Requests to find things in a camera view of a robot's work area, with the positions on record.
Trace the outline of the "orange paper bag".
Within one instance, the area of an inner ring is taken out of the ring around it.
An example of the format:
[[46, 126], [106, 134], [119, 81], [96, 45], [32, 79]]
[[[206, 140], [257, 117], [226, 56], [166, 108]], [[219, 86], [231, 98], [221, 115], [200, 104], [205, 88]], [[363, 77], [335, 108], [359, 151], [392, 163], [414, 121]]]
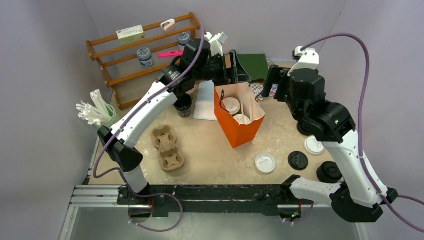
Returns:
[[[224, 131], [232, 148], [239, 147], [252, 141], [258, 133], [266, 116], [265, 111], [256, 101], [256, 95], [249, 86], [249, 83], [228, 84], [216, 86], [214, 88], [214, 114]], [[254, 96], [254, 121], [249, 125], [239, 124], [231, 115], [224, 105], [224, 98], [236, 98], [240, 102], [241, 94], [244, 94], [244, 115], [249, 117], [249, 100], [248, 92]]]

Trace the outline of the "pulp cup carrier tray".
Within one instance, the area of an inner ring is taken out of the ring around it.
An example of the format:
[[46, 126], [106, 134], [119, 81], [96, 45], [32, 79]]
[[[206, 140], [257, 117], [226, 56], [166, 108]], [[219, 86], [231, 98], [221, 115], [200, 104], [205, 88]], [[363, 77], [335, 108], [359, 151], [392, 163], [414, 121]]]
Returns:
[[186, 158], [177, 146], [177, 135], [171, 125], [161, 125], [150, 133], [153, 146], [158, 150], [158, 163], [166, 173], [172, 173], [184, 167]]

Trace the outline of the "white cup lid picked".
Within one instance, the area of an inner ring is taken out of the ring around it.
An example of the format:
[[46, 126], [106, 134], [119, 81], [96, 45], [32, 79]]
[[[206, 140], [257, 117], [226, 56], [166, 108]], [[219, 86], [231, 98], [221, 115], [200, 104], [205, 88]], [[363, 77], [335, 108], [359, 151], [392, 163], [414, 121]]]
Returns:
[[234, 97], [226, 97], [222, 100], [225, 109], [232, 115], [237, 115], [241, 110], [241, 103]]

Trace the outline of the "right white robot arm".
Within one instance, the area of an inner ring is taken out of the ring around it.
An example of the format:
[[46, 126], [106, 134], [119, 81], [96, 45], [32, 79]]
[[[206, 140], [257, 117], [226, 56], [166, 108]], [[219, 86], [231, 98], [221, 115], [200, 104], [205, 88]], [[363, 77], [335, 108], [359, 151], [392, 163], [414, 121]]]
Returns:
[[330, 206], [349, 223], [376, 222], [383, 215], [382, 205], [393, 203], [398, 193], [382, 183], [359, 149], [359, 130], [348, 109], [326, 100], [325, 78], [313, 69], [290, 72], [272, 65], [264, 81], [264, 97], [273, 85], [278, 86], [274, 98], [286, 103], [303, 130], [322, 143], [344, 179], [330, 184], [292, 175], [281, 186], [282, 200], [292, 204], [303, 199]]

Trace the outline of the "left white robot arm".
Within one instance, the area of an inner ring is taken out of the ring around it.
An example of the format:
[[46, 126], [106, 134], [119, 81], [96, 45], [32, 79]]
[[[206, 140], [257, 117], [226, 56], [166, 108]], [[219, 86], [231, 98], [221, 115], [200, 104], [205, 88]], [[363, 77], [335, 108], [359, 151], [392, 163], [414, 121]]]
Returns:
[[162, 69], [145, 96], [111, 127], [102, 126], [97, 134], [103, 145], [103, 154], [117, 164], [122, 179], [130, 190], [129, 197], [138, 205], [149, 199], [149, 186], [141, 162], [143, 155], [136, 142], [154, 120], [168, 107], [180, 101], [195, 87], [197, 81], [211, 80], [214, 86], [250, 83], [251, 77], [239, 65], [237, 54], [230, 52], [230, 60], [222, 53], [213, 53], [210, 40], [190, 40], [181, 56]]

